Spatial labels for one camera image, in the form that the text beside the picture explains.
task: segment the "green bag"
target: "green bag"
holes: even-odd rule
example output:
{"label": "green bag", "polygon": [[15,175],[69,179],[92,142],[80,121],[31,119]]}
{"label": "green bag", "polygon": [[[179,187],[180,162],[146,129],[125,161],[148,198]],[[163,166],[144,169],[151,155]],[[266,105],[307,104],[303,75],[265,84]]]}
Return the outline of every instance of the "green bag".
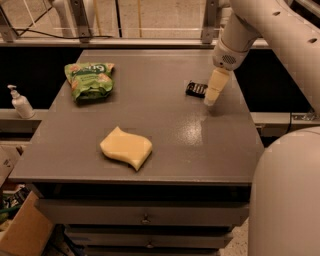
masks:
{"label": "green bag", "polygon": [[71,85],[74,101],[106,98],[113,88],[113,63],[74,63],[64,72]]}

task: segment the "desk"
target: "desk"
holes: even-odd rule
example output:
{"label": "desk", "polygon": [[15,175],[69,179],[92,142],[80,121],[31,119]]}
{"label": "desk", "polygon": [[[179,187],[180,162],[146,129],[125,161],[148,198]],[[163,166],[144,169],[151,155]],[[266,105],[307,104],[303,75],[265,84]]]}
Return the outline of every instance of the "desk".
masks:
{"label": "desk", "polygon": [[[70,237],[88,252],[98,245],[140,250],[145,241],[129,234],[144,237],[154,250],[225,246],[232,228],[248,217],[263,145],[234,75],[213,107],[185,94],[190,80],[207,82],[211,55],[211,50],[84,50],[79,62],[115,63],[114,90],[104,102],[77,106],[65,83],[10,179],[29,184],[40,211],[68,225]],[[153,144],[138,172],[99,148],[116,126]],[[108,234],[123,239],[107,243]],[[176,240],[160,241],[170,234]],[[126,255],[121,253],[108,255]]]}

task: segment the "pump bottle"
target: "pump bottle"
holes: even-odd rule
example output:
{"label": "pump bottle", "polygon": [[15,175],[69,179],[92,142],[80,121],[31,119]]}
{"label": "pump bottle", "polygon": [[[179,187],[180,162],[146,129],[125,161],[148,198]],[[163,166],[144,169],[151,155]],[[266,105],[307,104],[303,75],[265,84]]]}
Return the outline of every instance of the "pump bottle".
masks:
{"label": "pump bottle", "polygon": [[23,119],[28,119],[34,116],[35,112],[25,96],[20,95],[15,89],[17,86],[8,85],[12,95],[12,105]]}

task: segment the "drawer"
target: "drawer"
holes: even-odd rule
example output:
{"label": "drawer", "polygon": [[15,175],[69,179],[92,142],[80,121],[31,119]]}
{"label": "drawer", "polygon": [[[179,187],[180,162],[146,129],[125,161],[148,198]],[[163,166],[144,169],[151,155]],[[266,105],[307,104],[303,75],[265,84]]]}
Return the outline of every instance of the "drawer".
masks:
{"label": "drawer", "polygon": [[216,232],[198,227],[118,227],[118,228],[67,228],[66,235],[77,245],[174,247],[174,248],[225,248],[232,239],[230,232]]}
{"label": "drawer", "polygon": [[86,256],[220,256],[218,250],[211,249],[140,249],[140,248],[85,248]]}
{"label": "drawer", "polygon": [[36,207],[56,224],[240,226],[247,203],[86,201],[39,199]]}

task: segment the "drawer knob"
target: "drawer knob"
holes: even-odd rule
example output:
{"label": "drawer knob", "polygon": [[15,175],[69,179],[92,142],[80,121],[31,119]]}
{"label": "drawer knob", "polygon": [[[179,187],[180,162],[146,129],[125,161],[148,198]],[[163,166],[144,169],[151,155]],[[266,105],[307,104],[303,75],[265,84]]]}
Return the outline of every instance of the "drawer knob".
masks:
{"label": "drawer knob", "polygon": [[149,242],[149,243],[146,245],[146,247],[147,247],[148,249],[153,249],[153,248],[154,248],[154,245],[153,245],[151,242]]}
{"label": "drawer knob", "polygon": [[150,224],[150,222],[151,221],[148,219],[148,215],[145,214],[143,220],[141,220],[141,224],[148,225],[148,224]]}

